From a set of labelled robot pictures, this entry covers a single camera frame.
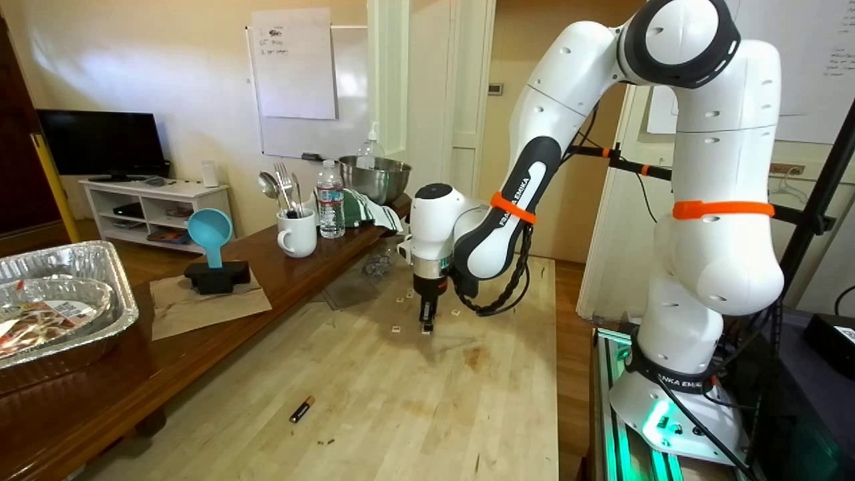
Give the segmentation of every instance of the aluminum tray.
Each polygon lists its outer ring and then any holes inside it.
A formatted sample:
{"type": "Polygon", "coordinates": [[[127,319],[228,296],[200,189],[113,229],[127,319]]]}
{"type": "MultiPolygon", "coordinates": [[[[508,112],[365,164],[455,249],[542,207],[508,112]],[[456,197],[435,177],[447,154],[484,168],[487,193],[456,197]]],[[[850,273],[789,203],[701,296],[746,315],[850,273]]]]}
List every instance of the aluminum tray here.
{"type": "Polygon", "coordinates": [[[0,359],[0,371],[118,336],[139,319],[126,271],[109,241],[67,243],[0,260],[0,283],[45,275],[74,275],[109,283],[109,304],[97,320],[70,336],[0,359]]]}

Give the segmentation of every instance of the black monitor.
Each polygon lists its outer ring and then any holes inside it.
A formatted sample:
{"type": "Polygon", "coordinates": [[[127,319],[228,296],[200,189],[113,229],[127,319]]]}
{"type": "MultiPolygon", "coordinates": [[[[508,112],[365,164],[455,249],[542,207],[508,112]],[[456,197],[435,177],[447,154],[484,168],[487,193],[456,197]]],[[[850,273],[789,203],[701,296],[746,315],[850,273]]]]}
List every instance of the black monitor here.
{"type": "Polygon", "coordinates": [[[154,114],[37,110],[58,175],[127,181],[169,177],[154,114]]]}

